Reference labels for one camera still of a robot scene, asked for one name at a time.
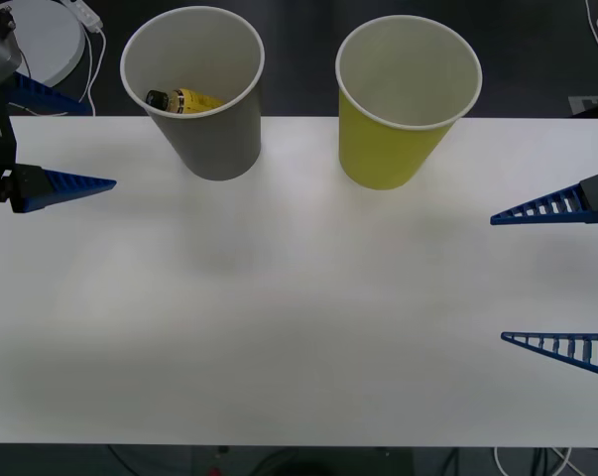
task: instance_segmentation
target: white round object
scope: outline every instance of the white round object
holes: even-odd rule
[[[12,0],[0,7],[8,5],[17,24],[14,34],[28,59],[32,79],[45,86],[58,84],[82,57],[84,34],[80,23],[63,5],[51,0]],[[28,75],[24,61],[18,71]]]

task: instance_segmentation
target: white table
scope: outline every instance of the white table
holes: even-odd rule
[[[597,174],[598,121],[462,120],[393,191],[334,118],[265,118],[228,182],[147,118],[13,121],[119,183],[0,204],[0,441],[598,446],[598,376],[499,338],[598,332],[598,225],[489,225]]]

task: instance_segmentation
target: yellow object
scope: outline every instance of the yellow object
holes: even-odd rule
[[[190,89],[176,89],[174,93],[178,95],[178,108],[183,109],[181,114],[206,112],[224,105],[224,102],[216,97],[206,96]]]
[[[336,58],[340,165],[375,189],[406,183],[475,104],[481,66],[447,27],[421,17],[372,20]]]
[[[430,131],[403,131],[373,121],[340,92],[338,158],[349,177],[368,188],[400,186],[418,171],[450,125]]]
[[[224,102],[216,97],[184,88],[176,89],[168,94],[151,89],[145,102],[156,109],[174,114],[197,114],[224,105]]]

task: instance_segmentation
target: cup rim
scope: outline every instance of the cup rim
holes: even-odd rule
[[[407,19],[407,20],[420,21],[420,22],[424,22],[424,23],[430,23],[430,24],[440,28],[441,30],[448,32],[458,42],[460,42],[464,47],[466,47],[466,50],[470,53],[470,55],[475,60],[475,68],[477,69],[477,87],[475,88],[475,93],[473,94],[472,99],[466,105],[466,107],[464,107],[461,111],[459,111],[454,116],[452,116],[444,121],[438,122],[436,124],[428,124],[428,125],[424,125],[424,126],[409,126],[409,125],[405,125],[405,124],[399,124],[397,122],[387,121],[386,119],[382,119],[381,117],[378,117],[375,114],[372,114],[367,109],[365,109],[360,104],[358,104],[358,102],[351,96],[351,94],[345,87],[345,84],[342,80],[342,76],[340,73],[340,60],[342,57],[342,53],[344,52],[345,47],[347,46],[347,43],[349,43],[349,41],[353,37],[358,35],[364,29],[366,29],[376,23],[385,22],[387,20],[393,20],[394,18],[401,19],[401,20]],[[468,111],[470,111],[472,109],[472,107],[475,105],[475,102],[477,102],[477,99],[479,98],[479,94],[481,93],[481,87],[482,87],[482,82],[483,82],[483,73],[482,73],[481,64],[479,62],[479,59],[477,58],[477,55],[475,54],[475,51],[472,49],[472,47],[468,44],[468,42],[466,42],[466,40],[464,40],[459,34],[457,34],[457,32],[448,28],[446,25],[442,25],[441,23],[435,22],[434,20],[430,20],[430,19],[424,18],[424,17],[418,17],[415,15],[390,15],[387,17],[376,18],[375,20],[371,20],[367,23],[364,23],[363,25],[356,28],[353,32],[351,32],[347,36],[347,38],[345,38],[345,40],[342,42],[342,45],[340,45],[340,48],[338,49],[338,54],[336,55],[336,79],[338,81],[338,87],[340,87],[340,90],[345,95],[347,100],[358,111],[360,111],[362,114],[367,116],[372,121],[376,121],[385,126],[388,126],[388,127],[394,128],[394,129],[401,129],[404,131],[431,131],[433,129],[439,129],[441,127],[448,126],[448,125],[452,124],[460,117],[465,116],[468,113]]]
[[[237,97],[235,97],[231,101],[225,103],[223,106],[217,107],[215,109],[211,109],[210,111],[206,111],[206,112],[198,112],[196,114],[176,114],[175,112],[161,111],[160,109],[150,106],[145,101],[143,101],[141,98],[139,98],[138,95],[131,89],[129,82],[127,81],[127,75],[124,71],[124,65],[127,60],[127,54],[129,53],[130,46],[134,43],[134,41],[138,35],[140,35],[144,30],[146,30],[149,26],[156,23],[157,21],[159,21],[165,17],[169,17],[170,15],[176,15],[176,14],[181,13],[182,11],[186,11],[186,10],[187,11],[196,10],[196,11],[220,12],[224,15],[232,17],[235,20],[241,22],[248,30],[250,30],[250,32],[254,35],[255,39],[257,40],[257,44],[259,45],[259,54],[260,54],[259,69],[257,70],[257,73],[255,74],[255,77],[253,78],[252,82],[248,85],[248,87],[246,87],[241,92],[241,94],[239,94]],[[168,12],[162,13],[162,14],[158,15],[157,17],[152,18],[147,23],[142,25],[138,30],[135,31],[135,33],[127,41],[127,44],[125,45],[124,50],[122,52],[122,57],[120,58],[120,77],[122,79],[122,84],[123,84],[125,90],[127,91],[127,94],[129,94],[129,97],[131,97],[131,99],[133,99],[136,102],[136,104],[138,104],[140,107],[142,107],[145,111],[151,112],[151,113],[159,115],[159,116],[169,117],[172,119],[183,119],[183,120],[201,119],[203,117],[208,117],[208,116],[212,116],[214,114],[219,114],[220,112],[223,112],[226,109],[230,109],[235,104],[238,104],[239,102],[241,102],[248,94],[250,94],[250,92],[255,88],[255,86],[259,82],[261,75],[263,74],[263,67],[264,67],[265,62],[266,62],[266,51],[264,49],[263,42],[261,41],[261,37],[259,36],[259,33],[257,32],[257,30],[255,30],[255,28],[249,22],[247,22],[244,18],[240,17],[236,13],[233,13],[229,10],[224,10],[223,8],[206,7],[206,6],[181,7],[181,8],[175,8],[174,10],[169,10]]]

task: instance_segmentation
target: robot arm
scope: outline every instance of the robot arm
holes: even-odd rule
[[[8,102],[34,107],[43,104],[79,113],[89,110],[15,72],[21,64],[21,51],[13,32],[15,28],[9,10],[0,10],[0,202],[9,199],[15,213],[27,213],[113,188],[115,180],[64,174],[16,163],[17,143],[7,112]]]

